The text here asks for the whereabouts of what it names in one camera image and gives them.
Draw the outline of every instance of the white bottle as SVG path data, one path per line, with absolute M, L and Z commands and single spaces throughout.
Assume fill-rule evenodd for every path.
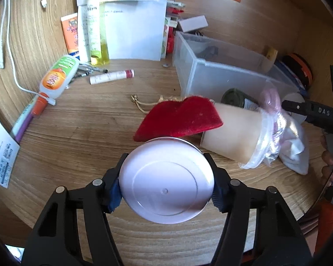
M 62 56 L 47 72 L 39 84 L 39 93 L 45 97 L 58 98 L 74 77 L 79 67 L 79 60 L 70 55 Z M 48 102 L 38 97 L 33 109 L 33 116 L 40 116 Z

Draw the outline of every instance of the human hand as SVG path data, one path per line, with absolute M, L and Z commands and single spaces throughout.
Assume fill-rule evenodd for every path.
M 324 136 L 321 137 L 321 144 L 322 144 L 323 148 L 327 149 L 327 143 L 326 143 L 326 139 Z M 330 166 L 333 165 L 333 154 L 330 153 L 328 150 L 326 150 L 322 153 L 322 159 L 327 164 L 327 166 L 324 166 L 322 168 L 322 177 L 320 180 L 321 184 L 324 185 L 327 182 L 328 177 L 332 172 L 332 169 Z M 332 184 L 332 182 L 333 182 L 333 174 L 331 175 L 331 178 L 327 182 L 326 186 L 329 187 Z

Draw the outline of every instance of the cable connector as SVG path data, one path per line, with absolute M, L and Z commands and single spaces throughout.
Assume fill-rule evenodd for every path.
M 41 0 L 41 5 L 44 9 L 47 8 L 47 0 Z
M 0 69 L 4 69 L 4 52 L 2 51 L 2 40 L 0 40 Z
M 48 104 L 55 106 L 56 101 L 53 98 L 46 97 L 45 99 L 48 101 Z

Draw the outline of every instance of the drawstring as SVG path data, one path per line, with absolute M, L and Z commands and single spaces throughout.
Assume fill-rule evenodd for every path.
M 138 96 L 137 95 L 132 95 L 132 101 L 137 105 L 138 109 L 144 113 L 144 114 L 148 114 L 149 111 L 145 111 L 141 108 L 141 105 L 142 106 L 155 106 L 157 104 L 159 104 L 160 102 L 164 102 L 164 101 L 178 101 L 178 102 L 181 102 L 183 101 L 185 98 L 181 98 L 181 97 L 175 97 L 175 96 L 171 96 L 171 97 L 167 97 L 167 98 L 164 98 L 163 95 L 160 96 L 158 102 L 155 102 L 155 103 L 144 103 L 144 102 L 141 102 L 138 100 Z

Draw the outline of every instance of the orange lid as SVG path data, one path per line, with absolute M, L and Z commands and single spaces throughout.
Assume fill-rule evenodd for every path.
M 45 94 L 45 93 L 43 93 L 43 92 L 40 92 L 40 94 L 41 94 L 42 96 L 45 96 L 45 97 L 48 98 L 48 95 L 47 95 L 47 94 Z M 42 98 L 42 97 L 38 97 L 38 99 L 37 99 L 35 105 L 33 106 L 33 109 L 32 109 L 32 111 L 31 111 L 31 114 L 32 114 L 33 116 L 36 116 L 36 117 L 37 117 L 37 116 L 40 116 L 40 115 L 42 114 L 43 110 L 45 109 L 45 107 L 47 106 L 47 104 L 48 104 L 48 101 L 47 101 L 46 99 L 44 99 L 44 98 Z

